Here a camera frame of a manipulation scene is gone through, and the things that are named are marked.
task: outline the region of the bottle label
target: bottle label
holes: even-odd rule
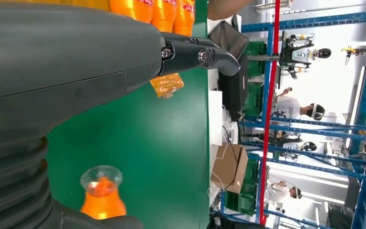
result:
[[[194,5],[183,5],[183,9],[185,9],[185,10],[191,12],[191,13],[195,12]]]
[[[177,6],[177,0],[163,0],[164,2],[170,3],[173,6]]]
[[[136,1],[147,4],[148,6],[153,6],[153,0],[136,0]]]

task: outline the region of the computer monitor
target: computer monitor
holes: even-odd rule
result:
[[[229,51],[237,60],[245,51],[249,38],[245,37],[226,21],[220,22],[208,35],[220,48]]]

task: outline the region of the screw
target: screw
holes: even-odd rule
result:
[[[170,49],[164,49],[164,50],[162,50],[161,55],[162,55],[162,58],[168,58],[168,57],[170,57],[170,55],[171,55]]]
[[[207,53],[205,51],[200,51],[198,53],[198,60],[201,62],[204,62],[205,60],[207,60]]]

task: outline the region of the desk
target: desk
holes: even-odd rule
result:
[[[196,1],[193,35],[206,36],[206,7]],[[97,165],[123,172],[120,195],[146,229],[204,229],[208,224],[207,71],[181,77],[185,87],[159,99],[148,83],[56,127],[48,136],[53,197],[80,209],[82,173]]]

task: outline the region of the red pole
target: red pole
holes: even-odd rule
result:
[[[278,32],[280,30],[280,0],[275,1],[274,12],[274,30],[273,30],[273,53],[278,53]],[[260,193],[260,223],[265,225],[267,217],[264,217],[264,189],[266,186],[266,163],[267,163],[267,148],[269,145],[269,130],[270,130],[270,113],[273,101],[273,91],[275,85],[275,71],[277,69],[277,61],[272,62],[272,69],[270,72],[269,95],[267,99],[266,123],[264,124],[264,142],[263,142],[263,160],[262,160],[262,177]]]

